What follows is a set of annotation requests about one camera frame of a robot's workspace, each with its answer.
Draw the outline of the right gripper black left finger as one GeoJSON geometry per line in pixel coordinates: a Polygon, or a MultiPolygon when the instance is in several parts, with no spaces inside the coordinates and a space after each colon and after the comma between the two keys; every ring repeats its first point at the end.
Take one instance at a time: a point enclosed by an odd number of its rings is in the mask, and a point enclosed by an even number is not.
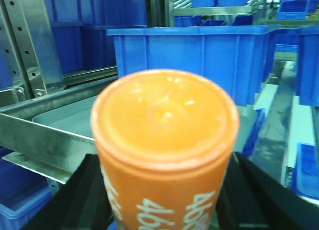
{"type": "Polygon", "coordinates": [[[23,228],[106,230],[111,222],[98,156],[87,154],[67,183],[23,228]]]}

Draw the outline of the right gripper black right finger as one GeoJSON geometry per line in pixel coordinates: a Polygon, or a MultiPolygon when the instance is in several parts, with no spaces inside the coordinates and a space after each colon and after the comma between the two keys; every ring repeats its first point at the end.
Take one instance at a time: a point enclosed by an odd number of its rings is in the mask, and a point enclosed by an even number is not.
{"type": "Polygon", "coordinates": [[[317,230],[319,208],[234,152],[216,205],[221,230],[317,230]]]}

